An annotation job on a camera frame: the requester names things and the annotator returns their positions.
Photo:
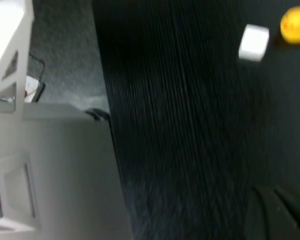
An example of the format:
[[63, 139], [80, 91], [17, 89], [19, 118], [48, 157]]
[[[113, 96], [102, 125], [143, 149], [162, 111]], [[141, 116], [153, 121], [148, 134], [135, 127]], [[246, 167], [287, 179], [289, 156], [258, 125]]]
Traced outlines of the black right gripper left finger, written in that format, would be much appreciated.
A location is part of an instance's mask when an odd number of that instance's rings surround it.
[[244, 227], [247, 240], [300, 240], [300, 227], [274, 188], [252, 188]]

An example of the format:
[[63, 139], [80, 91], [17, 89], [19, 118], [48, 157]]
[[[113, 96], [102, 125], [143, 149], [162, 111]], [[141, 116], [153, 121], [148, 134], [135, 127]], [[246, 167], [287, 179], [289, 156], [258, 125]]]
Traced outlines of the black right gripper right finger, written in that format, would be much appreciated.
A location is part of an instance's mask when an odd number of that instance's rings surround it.
[[291, 187], [276, 186], [274, 192], [300, 227], [300, 193]]

